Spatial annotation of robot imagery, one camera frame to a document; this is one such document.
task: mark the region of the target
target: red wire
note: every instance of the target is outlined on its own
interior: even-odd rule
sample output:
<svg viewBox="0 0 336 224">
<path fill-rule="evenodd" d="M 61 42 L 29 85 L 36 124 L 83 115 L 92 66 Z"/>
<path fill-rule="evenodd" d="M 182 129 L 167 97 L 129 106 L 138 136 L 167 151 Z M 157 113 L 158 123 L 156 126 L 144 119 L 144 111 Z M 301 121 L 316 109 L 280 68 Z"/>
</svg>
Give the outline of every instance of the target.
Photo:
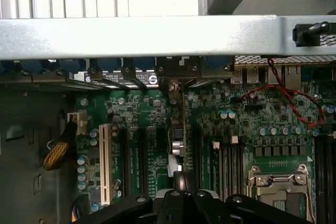
<svg viewBox="0 0 336 224">
<path fill-rule="evenodd" d="M 277 69 L 274 66 L 273 59 L 268 58 L 267 62 L 269 64 L 269 66 L 271 67 L 272 73 L 276 77 L 279 85 L 278 86 L 267 85 L 267 86 L 264 86 L 264 87 L 256 88 L 255 90 L 253 90 L 251 92 L 245 93 L 242 97 L 239 98 L 239 101 L 241 101 L 242 99 L 244 99 L 245 97 L 247 97 L 251 93 L 254 93 L 254 92 L 257 92 L 257 91 L 260 91 L 260 90 L 266 90 L 266 89 L 270 89 L 270 88 L 279 89 L 285 95 L 286 100 L 288 101 L 290 108 L 292 109 L 293 113 L 298 118 L 298 120 L 300 120 L 302 123 L 304 123 L 304 124 L 306 124 L 307 126 L 310 126 L 310 127 L 315 127 L 315 126 L 322 125 L 324 123 L 324 112 L 323 112 L 321 106 L 318 104 L 317 100 L 315 100 L 313 97 L 311 97 L 311 96 L 309 96 L 309 95 L 307 95 L 307 94 L 305 94 L 305 93 L 303 93 L 301 91 L 287 89 L 284 86 L 284 84 L 282 82 L 282 79 L 279 77 L 278 71 L 277 71 Z M 314 103 L 316 105 L 316 107 L 318 108 L 318 110 L 320 112 L 318 123 L 309 123 L 306 119 L 304 119 L 299 114 L 299 111 L 297 110 L 297 108 L 295 108 L 295 105 L 294 105 L 294 102 L 293 102 L 293 97 L 296 96 L 296 95 L 298 95 L 298 94 L 304 96 L 305 98 L 307 98 L 308 100 L 310 100 L 312 103 Z"/>
</svg>

